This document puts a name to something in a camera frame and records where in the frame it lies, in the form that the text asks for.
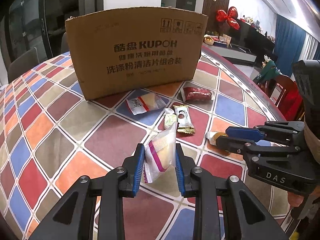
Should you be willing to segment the yellow snack packet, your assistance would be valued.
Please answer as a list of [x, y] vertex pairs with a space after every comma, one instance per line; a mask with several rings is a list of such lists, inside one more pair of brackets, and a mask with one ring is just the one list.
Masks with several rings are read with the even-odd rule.
[[209, 141], [209, 143], [213, 146], [216, 146], [216, 140], [218, 137], [227, 137], [228, 135], [223, 132], [212, 132], [209, 131], [206, 133], [205, 137]]

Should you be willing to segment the clear bag purple stripe pastry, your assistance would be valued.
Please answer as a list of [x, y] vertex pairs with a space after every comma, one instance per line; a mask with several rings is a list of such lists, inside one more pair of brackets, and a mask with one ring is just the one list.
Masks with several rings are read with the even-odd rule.
[[177, 124], [175, 121], [145, 145], [144, 183], [155, 182], [169, 167], [176, 166]]

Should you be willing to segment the dark red snack packet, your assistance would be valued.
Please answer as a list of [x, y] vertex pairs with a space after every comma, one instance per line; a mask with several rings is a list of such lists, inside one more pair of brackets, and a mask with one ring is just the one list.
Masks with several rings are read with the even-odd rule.
[[209, 89], [184, 87], [181, 91], [183, 101], [210, 101], [213, 98], [213, 93]]

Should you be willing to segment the wooden chair with red cloth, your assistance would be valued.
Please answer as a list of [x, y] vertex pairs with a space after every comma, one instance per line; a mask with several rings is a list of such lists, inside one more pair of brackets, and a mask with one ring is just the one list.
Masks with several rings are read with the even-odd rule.
[[300, 121], [304, 115], [304, 107], [296, 82], [287, 75], [283, 75], [269, 57], [265, 56], [262, 65], [262, 71], [253, 79], [253, 82], [269, 98], [279, 86], [281, 91], [275, 105], [287, 121]]

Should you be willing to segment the white gold snack packet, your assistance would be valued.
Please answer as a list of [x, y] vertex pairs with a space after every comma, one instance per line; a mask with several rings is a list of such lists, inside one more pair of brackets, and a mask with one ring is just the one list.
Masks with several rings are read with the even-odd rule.
[[185, 134], [195, 134], [195, 128], [191, 122], [191, 117], [189, 114], [189, 106], [187, 105], [175, 105], [175, 114], [177, 115], [179, 133]]

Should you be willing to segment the small green candy packet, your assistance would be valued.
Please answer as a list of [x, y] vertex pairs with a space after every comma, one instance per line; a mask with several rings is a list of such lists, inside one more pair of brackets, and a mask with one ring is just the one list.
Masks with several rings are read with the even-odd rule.
[[177, 122], [177, 115], [175, 114], [175, 111], [171, 108], [165, 108], [164, 113], [164, 128], [169, 129], [174, 122]]

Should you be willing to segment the clear bag red stripe pastry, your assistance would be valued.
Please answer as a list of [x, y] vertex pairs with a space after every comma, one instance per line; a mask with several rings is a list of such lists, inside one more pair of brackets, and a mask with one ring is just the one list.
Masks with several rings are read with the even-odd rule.
[[166, 106], [163, 99], [155, 93], [148, 93], [133, 99], [127, 99], [126, 104], [133, 115], [159, 110]]

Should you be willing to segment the white tv cabinet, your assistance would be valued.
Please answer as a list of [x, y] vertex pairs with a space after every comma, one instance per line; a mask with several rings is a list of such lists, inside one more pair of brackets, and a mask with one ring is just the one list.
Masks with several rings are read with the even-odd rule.
[[203, 49], [208, 49], [208, 55], [211, 55], [212, 53], [216, 53], [220, 55], [221, 57], [225, 58], [232, 64], [238, 64], [243, 66], [250, 66], [252, 67], [255, 63], [255, 60], [257, 59], [257, 56], [250, 53], [250, 52], [244, 52], [240, 48], [225, 48], [225, 47], [219, 47], [219, 46], [211, 46], [207, 45], [205, 43], [202, 44]]

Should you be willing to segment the colourful checkered tablecloth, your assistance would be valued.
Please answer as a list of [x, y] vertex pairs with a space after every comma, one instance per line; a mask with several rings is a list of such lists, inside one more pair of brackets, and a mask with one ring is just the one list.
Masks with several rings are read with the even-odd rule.
[[[168, 107], [185, 87], [209, 88], [210, 102], [189, 106], [195, 134], [178, 134], [183, 152], [215, 176], [238, 176], [284, 231], [292, 232], [287, 193], [248, 176], [242, 156], [212, 146], [207, 132], [282, 119], [273, 102], [221, 57], [203, 53], [191, 81], [152, 87]], [[104, 176], [164, 127], [164, 110], [133, 115], [127, 100], [147, 89], [84, 99], [69, 53], [39, 64], [1, 89], [1, 214], [18, 239], [28, 239], [81, 176]]]

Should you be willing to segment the red balloon bow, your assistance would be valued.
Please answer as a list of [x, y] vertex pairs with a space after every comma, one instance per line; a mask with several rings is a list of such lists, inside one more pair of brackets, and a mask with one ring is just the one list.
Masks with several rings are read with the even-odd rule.
[[231, 28], [235, 30], [240, 29], [239, 23], [236, 21], [238, 18], [238, 11], [236, 7], [230, 7], [227, 12], [220, 9], [216, 12], [216, 20], [219, 23], [226, 22]]

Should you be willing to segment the brown cardboard box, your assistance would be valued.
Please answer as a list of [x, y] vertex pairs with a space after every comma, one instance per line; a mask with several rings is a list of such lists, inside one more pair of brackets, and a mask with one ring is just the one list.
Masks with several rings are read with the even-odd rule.
[[165, 7], [110, 9], [69, 18], [67, 42], [86, 100], [191, 80], [208, 17]]

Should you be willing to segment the grey dining chair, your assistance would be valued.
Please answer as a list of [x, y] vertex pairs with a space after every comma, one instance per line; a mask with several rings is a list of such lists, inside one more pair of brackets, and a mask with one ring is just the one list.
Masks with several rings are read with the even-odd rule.
[[39, 64], [39, 57], [36, 47], [26, 51], [19, 58], [13, 61], [8, 69], [8, 82], [11, 83], [19, 76], [36, 67]]

